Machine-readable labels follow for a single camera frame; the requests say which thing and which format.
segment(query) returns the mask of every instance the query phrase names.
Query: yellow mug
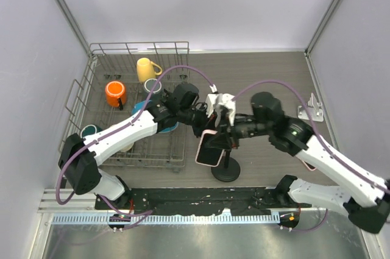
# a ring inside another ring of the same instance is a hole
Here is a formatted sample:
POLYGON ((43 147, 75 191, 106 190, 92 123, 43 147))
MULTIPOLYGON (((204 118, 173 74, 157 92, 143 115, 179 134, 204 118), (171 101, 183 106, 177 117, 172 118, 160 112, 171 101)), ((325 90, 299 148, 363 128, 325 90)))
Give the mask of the yellow mug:
POLYGON ((150 78, 157 78, 156 76, 160 75, 162 72, 162 68, 148 58, 140 58, 136 62, 136 73, 138 75, 138 80, 141 83, 144 83, 150 78), (153 66, 156 66, 160 71, 155 72, 153 66))

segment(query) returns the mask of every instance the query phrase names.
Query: mug handle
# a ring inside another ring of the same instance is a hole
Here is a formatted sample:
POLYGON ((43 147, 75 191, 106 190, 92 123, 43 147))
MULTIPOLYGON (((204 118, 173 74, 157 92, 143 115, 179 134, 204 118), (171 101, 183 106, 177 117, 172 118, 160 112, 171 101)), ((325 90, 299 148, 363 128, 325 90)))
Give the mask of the mug handle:
POLYGON ((121 98, 118 98, 118 102, 119 102, 119 110, 123 110, 123 104, 122 104, 122 100, 121 98))
POLYGON ((153 66, 156 66, 160 71, 159 72, 154 72, 156 75, 160 75, 163 72, 163 68, 159 67, 156 63, 151 61, 153 66))

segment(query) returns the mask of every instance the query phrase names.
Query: black mug handle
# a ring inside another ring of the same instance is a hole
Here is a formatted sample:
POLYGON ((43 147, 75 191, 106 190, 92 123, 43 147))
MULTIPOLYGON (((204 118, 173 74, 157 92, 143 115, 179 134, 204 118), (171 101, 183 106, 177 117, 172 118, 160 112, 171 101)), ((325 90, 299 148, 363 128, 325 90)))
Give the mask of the black mug handle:
POLYGON ((118 102, 119 102, 119 110, 123 110, 123 104, 122 104, 122 100, 121 98, 118 99, 118 102))

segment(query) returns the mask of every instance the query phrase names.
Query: phone stand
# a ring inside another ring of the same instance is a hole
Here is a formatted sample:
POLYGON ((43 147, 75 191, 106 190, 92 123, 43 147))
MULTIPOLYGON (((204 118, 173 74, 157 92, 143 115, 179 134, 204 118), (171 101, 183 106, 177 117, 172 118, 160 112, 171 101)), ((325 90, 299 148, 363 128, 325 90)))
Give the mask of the phone stand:
POLYGON ((222 182, 232 182, 237 180, 241 173, 239 163, 232 157, 230 157, 230 151, 225 152, 224 161, 219 165, 211 168, 213 176, 222 182))

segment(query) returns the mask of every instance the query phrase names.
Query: yellow mug handle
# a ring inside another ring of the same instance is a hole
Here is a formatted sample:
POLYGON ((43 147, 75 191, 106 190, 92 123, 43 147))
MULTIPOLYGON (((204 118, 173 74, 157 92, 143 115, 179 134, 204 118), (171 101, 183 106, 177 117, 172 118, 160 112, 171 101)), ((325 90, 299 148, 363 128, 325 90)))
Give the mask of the yellow mug handle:
POLYGON ((163 68, 159 67, 156 63, 151 61, 153 66, 156 66, 160 71, 159 72, 154 72, 156 75, 160 75, 163 72, 163 68))

